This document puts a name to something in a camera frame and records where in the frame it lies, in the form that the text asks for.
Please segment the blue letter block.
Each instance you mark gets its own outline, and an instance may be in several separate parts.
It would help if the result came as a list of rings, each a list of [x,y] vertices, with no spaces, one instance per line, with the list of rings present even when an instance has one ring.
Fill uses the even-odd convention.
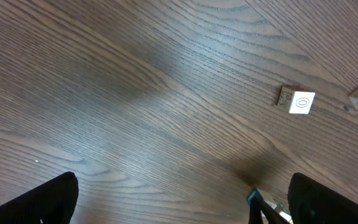
[[[250,208],[248,224],[293,224],[290,212],[270,194],[253,188],[246,198]]]

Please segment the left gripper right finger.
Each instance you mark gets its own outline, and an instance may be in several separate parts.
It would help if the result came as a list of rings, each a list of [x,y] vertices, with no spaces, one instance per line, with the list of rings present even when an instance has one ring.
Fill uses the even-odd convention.
[[[357,203],[304,174],[293,174],[287,199],[294,224],[358,224]]]

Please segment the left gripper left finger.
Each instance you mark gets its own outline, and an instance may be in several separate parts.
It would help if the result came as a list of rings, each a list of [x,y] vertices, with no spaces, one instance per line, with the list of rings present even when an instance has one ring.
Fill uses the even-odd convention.
[[[58,177],[0,206],[0,223],[69,224],[78,200],[74,173]]]

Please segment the white block green pattern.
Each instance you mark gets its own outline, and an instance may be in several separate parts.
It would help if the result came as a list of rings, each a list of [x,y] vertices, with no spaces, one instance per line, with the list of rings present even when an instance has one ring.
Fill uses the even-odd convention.
[[[282,86],[277,107],[290,114],[309,114],[316,93],[297,86]]]

